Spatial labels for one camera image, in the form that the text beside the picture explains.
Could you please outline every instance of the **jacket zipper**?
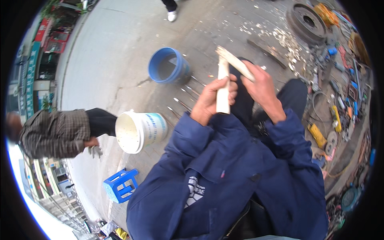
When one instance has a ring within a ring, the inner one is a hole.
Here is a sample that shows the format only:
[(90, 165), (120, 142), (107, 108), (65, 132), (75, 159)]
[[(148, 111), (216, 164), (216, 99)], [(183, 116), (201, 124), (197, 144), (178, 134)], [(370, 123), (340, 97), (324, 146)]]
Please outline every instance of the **jacket zipper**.
[(261, 208), (261, 209), (265, 209), (263, 206), (261, 206), (260, 204), (258, 204), (256, 201), (254, 201), (254, 200), (252, 200), (252, 199), (251, 199), (251, 201), (253, 201), (254, 203), (256, 203), (256, 205), (257, 205), (259, 208)]
[(236, 227), (236, 225), (240, 222), (240, 220), (249, 212), (249, 209), (250, 209), (250, 206), (248, 206), (246, 212), (235, 222), (235, 224), (232, 226), (232, 228), (229, 230), (229, 232), (227, 233), (227, 237), (231, 234), (231, 232), (234, 230), (234, 228)]

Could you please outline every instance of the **gloved hand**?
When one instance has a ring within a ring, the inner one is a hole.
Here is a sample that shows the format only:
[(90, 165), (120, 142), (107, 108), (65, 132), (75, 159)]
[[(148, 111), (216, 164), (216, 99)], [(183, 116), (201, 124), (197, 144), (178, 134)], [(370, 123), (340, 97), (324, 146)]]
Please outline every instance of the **gloved hand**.
[(93, 159), (95, 158), (95, 153), (98, 155), (99, 158), (103, 154), (103, 152), (99, 146), (88, 147), (88, 152), (90, 155), (92, 155)]

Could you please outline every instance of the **sneaker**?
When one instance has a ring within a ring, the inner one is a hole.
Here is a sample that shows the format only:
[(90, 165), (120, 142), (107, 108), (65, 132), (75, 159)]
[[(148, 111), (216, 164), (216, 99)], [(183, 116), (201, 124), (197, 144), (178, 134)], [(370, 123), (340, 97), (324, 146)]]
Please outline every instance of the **sneaker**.
[(178, 10), (178, 8), (176, 8), (175, 11), (168, 12), (168, 21), (173, 22), (173, 21), (176, 20), (176, 18), (177, 18), (177, 10)]

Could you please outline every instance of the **wooden stick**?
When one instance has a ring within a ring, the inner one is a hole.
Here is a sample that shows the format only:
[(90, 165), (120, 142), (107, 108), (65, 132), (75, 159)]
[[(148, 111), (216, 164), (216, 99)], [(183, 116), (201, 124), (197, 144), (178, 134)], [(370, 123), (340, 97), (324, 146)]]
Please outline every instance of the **wooden stick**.
[[(229, 76), (229, 63), (222, 56), (218, 57), (218, 74), (217, 79), (223, 79)], [(229, 107), (229, 84), (230, 80), (228, 79), (227, 84), (224, 88), (220, 88), (217, 91), (216, 95), (216, 112), (230, 114), (231, 109)]]
[(248, 70), (247, 66), (242, 61), (240, 61), (237, 57), (235, 57), (232, 53), (228, 52), (222, 46), (217, 46), (216, 53), (219, 56), (222, 56), (223, 58), (225, 58), (229, 62), (229, 64), (234, 66), (234, 68), (236, 68), (244, 77), (248, 78), (252, 82), (255, 81), (255, 77)]

